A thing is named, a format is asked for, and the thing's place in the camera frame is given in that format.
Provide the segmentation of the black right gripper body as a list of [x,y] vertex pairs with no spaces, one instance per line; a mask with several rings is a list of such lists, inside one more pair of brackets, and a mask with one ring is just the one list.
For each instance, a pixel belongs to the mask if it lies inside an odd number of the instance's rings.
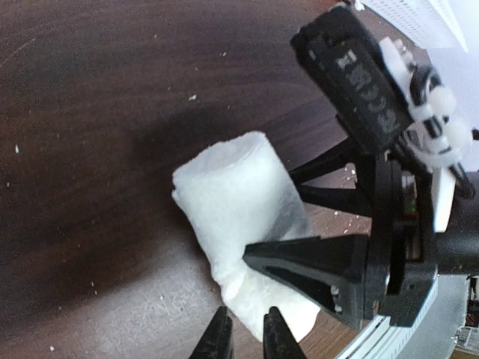
[[387,316],[392,326],[410,328],[438,273],[433,232],[431,178],[413,177],[403,187],[405,171],[396,161],[375,156],[368,168],[372,222],[358,294],[362,319]]

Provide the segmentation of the white towel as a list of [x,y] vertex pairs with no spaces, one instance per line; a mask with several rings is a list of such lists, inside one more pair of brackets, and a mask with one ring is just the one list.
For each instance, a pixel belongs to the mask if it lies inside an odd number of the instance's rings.
[[172,197],[192,225],[223,303],[257,339],[277,307],[296,341],[320,308],[291,288],[249,268],[246,245],[312,236],[305,207],[263,132],[218,142],[173,172]]

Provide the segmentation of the white plastic basket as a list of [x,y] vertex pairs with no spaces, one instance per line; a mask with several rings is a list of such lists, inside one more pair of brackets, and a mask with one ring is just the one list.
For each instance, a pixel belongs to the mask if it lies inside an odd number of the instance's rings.
[[373,0],[363,5],[390,22],[422,49],[469,50],[448,1]]

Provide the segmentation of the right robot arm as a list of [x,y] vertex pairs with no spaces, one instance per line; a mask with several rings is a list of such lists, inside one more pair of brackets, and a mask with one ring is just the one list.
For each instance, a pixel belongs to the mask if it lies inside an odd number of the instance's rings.
[[366,156],[348,139],[290,175],[306,203],[372,221],[367,235],[302,240],[293,252],[293,285],[340,321],[382,314],[409,327],[436,275],[478,273],[478,197],[455,194],[439,232],[432,177],[402,147]]

